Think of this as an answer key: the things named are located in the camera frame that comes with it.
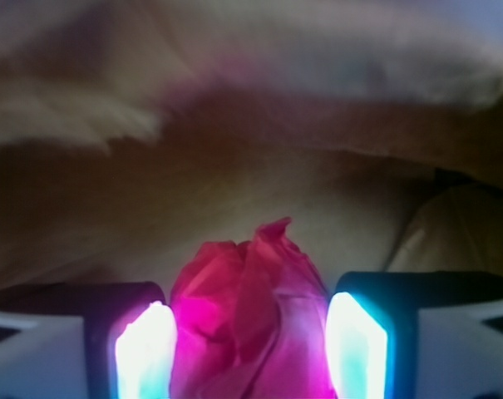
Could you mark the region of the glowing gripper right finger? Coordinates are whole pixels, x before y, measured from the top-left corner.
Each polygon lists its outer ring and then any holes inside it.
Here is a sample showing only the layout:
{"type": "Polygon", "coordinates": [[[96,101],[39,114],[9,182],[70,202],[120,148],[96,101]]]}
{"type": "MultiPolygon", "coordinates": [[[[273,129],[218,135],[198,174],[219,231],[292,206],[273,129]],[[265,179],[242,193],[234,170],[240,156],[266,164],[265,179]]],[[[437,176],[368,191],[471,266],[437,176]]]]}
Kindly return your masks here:
{"type": "Polygon", "coordinates": [[[503,398],[503,277],[345,273],[325,349],[339,398],[503,398]]]}

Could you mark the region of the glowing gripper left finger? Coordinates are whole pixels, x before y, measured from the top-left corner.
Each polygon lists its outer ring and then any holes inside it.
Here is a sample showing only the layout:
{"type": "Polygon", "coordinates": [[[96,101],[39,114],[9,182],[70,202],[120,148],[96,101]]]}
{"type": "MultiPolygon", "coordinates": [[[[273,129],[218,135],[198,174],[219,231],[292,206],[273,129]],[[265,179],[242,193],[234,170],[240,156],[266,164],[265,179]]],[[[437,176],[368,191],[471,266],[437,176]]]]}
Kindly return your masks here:
{"type": "Polygon", "coordinates": [[[0,398],[168,398],[177,328],[152,282],[0,290],[0,398]]]}

